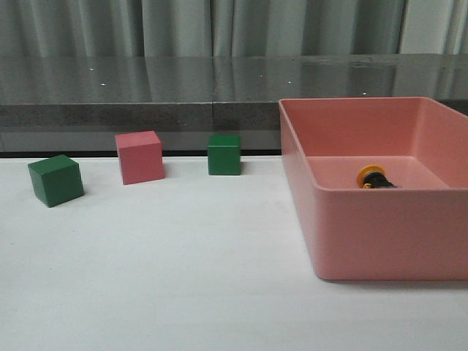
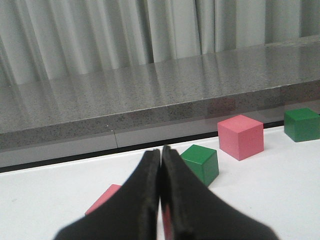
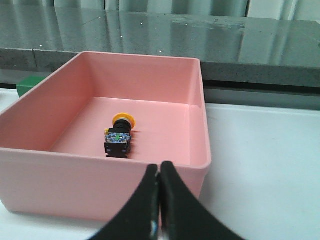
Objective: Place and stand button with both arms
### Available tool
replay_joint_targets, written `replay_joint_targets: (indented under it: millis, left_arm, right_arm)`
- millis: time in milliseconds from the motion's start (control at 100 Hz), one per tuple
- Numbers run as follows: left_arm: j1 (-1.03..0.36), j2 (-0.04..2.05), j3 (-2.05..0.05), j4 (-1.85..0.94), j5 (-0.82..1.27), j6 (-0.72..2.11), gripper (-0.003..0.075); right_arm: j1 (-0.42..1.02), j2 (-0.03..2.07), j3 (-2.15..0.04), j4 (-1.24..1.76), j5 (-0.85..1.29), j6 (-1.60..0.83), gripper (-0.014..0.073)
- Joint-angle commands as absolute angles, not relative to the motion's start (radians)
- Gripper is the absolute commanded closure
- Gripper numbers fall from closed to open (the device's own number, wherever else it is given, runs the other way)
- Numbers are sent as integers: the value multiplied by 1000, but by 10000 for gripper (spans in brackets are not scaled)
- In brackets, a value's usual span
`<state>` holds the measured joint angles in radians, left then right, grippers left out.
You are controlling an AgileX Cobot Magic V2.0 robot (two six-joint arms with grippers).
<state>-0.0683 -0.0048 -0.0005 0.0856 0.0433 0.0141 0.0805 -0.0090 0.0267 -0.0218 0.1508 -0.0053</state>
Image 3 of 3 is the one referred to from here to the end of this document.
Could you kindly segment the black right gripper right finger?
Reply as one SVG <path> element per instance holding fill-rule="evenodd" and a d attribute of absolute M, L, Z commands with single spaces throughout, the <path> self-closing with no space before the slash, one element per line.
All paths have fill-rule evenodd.
<path fill-rule="evenodd" d="M 160 166 L 161 223 L 170 240 L 241 240 L 191 193 L 174 164 Z"/>

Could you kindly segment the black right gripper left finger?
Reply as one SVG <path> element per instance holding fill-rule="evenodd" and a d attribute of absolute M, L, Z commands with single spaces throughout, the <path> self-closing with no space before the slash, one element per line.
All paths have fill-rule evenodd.
<path fill-rule="evenodd" d="M 157 240 L 159 231 L 158 166 L 147 166 L 128 202 L 92 240 Z"/>

